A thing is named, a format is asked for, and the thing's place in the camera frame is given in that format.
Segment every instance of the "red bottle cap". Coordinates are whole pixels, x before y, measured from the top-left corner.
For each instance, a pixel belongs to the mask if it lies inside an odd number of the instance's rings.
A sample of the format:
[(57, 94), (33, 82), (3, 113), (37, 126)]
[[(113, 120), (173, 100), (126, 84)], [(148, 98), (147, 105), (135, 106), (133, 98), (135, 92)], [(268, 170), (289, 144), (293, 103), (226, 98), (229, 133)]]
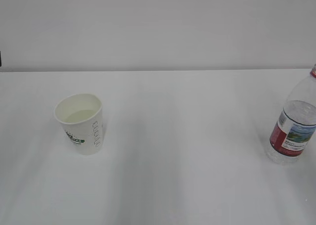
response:
[(311, 70), (311, 75), (312, 75), (314, 78), (316, 78), (316, 64), (315, 64), (314, 68), (312, 68), (312, 70)]

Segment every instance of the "table surface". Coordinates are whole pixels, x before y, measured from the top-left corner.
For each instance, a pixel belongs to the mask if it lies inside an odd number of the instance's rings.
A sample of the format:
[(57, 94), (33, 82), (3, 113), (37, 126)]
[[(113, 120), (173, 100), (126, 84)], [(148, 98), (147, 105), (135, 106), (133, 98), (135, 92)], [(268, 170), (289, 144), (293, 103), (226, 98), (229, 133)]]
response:
[[(292, 165), (264, 153), (308, 73), (1, 73), (0, 224), (314, 225), (315, 137)], [(104, 104), (92, 156), (52, 114), (80, 92)]]

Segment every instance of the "cup rim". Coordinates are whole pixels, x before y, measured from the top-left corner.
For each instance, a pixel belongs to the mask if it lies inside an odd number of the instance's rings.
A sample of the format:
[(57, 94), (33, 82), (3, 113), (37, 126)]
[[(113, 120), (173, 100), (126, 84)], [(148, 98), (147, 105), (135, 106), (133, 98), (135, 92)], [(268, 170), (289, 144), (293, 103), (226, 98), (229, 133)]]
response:
[[(68, 99), (68, 98), (70, 98), (70, 97), (73, 97), (73, 96), (75, 96), (75, 95), (91, 95), (91, 96), (95, 97), (95, 98), (100, 102), (100, 108), (99, 108), (98, 111), (97, 111), (95, 114), (93, 114), (91, 117), (89, 117), (88, 119), (79, 121), (79, 122), (67, 123), (67, 122), (64, 122), (64, 121), (59, 120), (59, 119), (57, 118), (57, 116), (56, 116), (56, 109), (57, 109), (57, 107), (58, 107), (64, 100), (66, 100), (66, 99)], [(59, 102), (57, 103), (57, 105), (55, 106), (55, 108), (54, 108), (53, 114), (54, 114), (54, 118), (55, 118), (59, 123), (61, 123), (61, 124), (63, 124), (63, 125), (78, 125), (78, 124), (84, 123), (84, 122), (86, 122), (86, 121), (88, 121), (88, 120), (91, 120), (91, 119), (92, 119), (93, 117), (95, 117), (101, 110), (102, 110), (102, 101), (100, 100), (100, 98), (98, 98), (96, 95), (91, 94), (91, 93), (79, 93), (79, 94), (70, 95), (70, 96), (68, 96), (68, 97), (66, 97), (66, 98), (64, 98), (64, 99), (62, 99), (61, 101), (59, 101)]]

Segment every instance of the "paper cup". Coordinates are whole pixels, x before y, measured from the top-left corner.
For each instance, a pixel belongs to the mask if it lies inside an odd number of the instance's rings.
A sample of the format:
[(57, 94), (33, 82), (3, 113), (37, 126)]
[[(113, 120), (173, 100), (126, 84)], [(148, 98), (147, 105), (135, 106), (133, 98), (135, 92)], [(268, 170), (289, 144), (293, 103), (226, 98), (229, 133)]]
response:
[(98, 152), (103, 143), (102, 102), (92, 94), (77, 94), (57, 104), (54, 117), (82, 155)]

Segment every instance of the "plastic water bottle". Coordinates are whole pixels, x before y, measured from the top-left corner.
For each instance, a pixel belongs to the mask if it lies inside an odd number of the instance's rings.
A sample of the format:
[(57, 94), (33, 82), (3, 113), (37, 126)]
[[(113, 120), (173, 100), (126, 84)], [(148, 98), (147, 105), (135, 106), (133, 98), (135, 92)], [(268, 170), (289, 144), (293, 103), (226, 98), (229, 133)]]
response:
[(288, 96), (266, 153), (278, 164), (297, 161), (316, 129), (316, 65)]

